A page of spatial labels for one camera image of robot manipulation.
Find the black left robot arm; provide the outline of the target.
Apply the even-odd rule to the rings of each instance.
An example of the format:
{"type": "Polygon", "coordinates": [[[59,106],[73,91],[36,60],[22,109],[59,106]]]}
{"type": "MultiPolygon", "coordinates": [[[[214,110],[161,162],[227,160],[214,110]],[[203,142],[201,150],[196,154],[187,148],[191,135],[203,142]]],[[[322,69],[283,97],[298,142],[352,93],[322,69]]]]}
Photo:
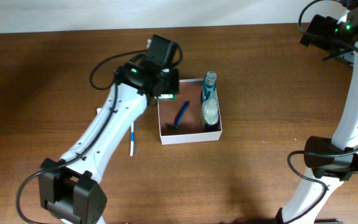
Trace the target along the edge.
{"type": "Polygon", "coordinates": [[[181,47],[154,35],[147,49],[115,69],[109,95],[82,137],[58,161],[40,165],[40,205],[63,223],[103,223],[107,196],[100,187],[108,162],[150,98],[178,93],[181,47]]]}

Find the clear pump soap bottle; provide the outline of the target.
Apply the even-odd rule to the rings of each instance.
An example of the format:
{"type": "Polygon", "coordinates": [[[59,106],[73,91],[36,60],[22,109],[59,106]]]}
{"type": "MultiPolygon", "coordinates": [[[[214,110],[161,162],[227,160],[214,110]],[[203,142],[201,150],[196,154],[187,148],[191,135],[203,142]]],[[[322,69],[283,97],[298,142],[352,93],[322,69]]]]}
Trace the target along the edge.
{"type": "Polygon", "coordinates": [[[205,132],[217,131],[219,127],[218,101],[214,98],[206,100],[201,109],[201,126],[205,132]]]}

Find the green Dettol soap pack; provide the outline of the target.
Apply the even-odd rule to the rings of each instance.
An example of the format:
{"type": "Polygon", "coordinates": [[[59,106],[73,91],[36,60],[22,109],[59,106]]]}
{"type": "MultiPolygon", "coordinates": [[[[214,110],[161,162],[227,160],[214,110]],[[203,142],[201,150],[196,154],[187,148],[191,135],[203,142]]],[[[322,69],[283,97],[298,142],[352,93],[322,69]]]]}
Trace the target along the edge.
{"type": "Polygon", "coordinates": [[[158,100],[175,100],[176,95],[175,94],[161,94],[157,98],[158,98],[158,100]]]}

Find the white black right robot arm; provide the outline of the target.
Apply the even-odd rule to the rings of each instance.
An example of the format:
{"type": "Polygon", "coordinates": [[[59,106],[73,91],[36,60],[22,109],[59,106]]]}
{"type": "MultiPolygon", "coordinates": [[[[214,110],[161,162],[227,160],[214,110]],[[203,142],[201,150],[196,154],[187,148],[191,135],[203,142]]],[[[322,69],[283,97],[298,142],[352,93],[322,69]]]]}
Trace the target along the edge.
{"type": "Polygon", "coordinates": [[[290,201],[276,214],[275,223],[314,223],[330,195],[358,174],[358,1],[340,1],[346,8],[340,19],[315,15],[303,34],[301,44],[315,45],[329,58],[352,55],[352,78],[344,111],[331,138],[311,136],[300,151],[306,165],[304,174],[293,166],[301,182],[290,201]]]}

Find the teal mouthwash bottle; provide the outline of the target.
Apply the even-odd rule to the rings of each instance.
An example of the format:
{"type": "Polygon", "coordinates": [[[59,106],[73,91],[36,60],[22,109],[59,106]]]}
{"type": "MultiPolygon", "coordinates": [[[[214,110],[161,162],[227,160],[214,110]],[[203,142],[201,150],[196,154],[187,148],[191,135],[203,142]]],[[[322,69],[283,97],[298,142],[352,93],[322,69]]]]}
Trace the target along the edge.
{"type": "Polygon", "coordinates": [[[203,79],[203,86],[201,90],[201,104],[208,101],[210,98],[216,97],[216,72],[208,72],[203,79]]]}

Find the blue white toothbrush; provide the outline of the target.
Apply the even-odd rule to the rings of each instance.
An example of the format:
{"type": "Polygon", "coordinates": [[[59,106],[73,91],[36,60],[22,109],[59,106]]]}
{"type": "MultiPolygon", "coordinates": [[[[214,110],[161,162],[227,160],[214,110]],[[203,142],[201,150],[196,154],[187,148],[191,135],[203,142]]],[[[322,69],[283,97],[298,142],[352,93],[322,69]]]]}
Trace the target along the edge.
{"type": "Polygon", "coordinates": [[[132,157],[135,152],[135,136],[134,136],[134,123],[131,124],[131,145],[129,155],[132,157]]]}

